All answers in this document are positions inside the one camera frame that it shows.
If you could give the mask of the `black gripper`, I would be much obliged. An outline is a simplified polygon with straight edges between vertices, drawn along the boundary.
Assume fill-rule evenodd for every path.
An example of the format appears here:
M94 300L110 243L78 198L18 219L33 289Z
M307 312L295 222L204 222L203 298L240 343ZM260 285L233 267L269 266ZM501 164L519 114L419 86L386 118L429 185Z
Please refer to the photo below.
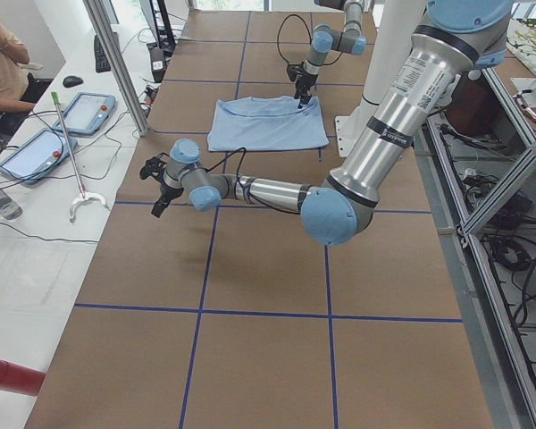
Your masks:
M307 105L312 98L311 89L316 83L318 75L308 73L307 71L298 71L296 73L294 95L295 99L298 99L297 109L301 109L304 105Z
M169 204L174 199L179 198L184 192L183 188L174 188L164 182L160 185L160 190L161 196L157 202L155 202L151 210L151 215L156 218L160 218L163 214L163 211L169 206Z

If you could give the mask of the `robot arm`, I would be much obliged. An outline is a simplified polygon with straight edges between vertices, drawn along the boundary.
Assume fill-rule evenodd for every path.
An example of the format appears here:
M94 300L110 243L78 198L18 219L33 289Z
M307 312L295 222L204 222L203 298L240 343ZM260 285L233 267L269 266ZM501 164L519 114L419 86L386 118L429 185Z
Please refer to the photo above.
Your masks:
M427 119L455 77L464 72L493 67L504 60L507 27L514 1L386 1L361 102L348 116L337 116L336 137L340 167L331 169L321 186L234 174L213 174L201 164L201 149L191 139L177 140L165 164L158 158L161 196L152 215L163 210L183 191L198 211L208 211L226 198L260 204L283 213L300 215L306 232L324 245L337 245L363 231L379 203L379 187L414 135ZM269 119L298 117L308 113L310 88L331 51L362 54L365 39L361 28L363 5L371 1L314 1L322 7L342 10L343 31L326 24L314 29L309 54L303 63L288 66L295 81L299 113L274 110L273 103L243 98L217 102L214 125L208 135L209 150L242 152L253 138L261 142L295 143L316 127L304 125L284 131Z
M314 29L310 50L302 63L287 66L289 80L295 83L294 98L298 100L297 108L307 105L312 98L310 90L315 85L320 69L326 64L330 51L341 54L361 55L366 46L362 30L362 16L368 1L359 0L322 0L315 4L342 11L344 28L335 30L327 24L320 24Z

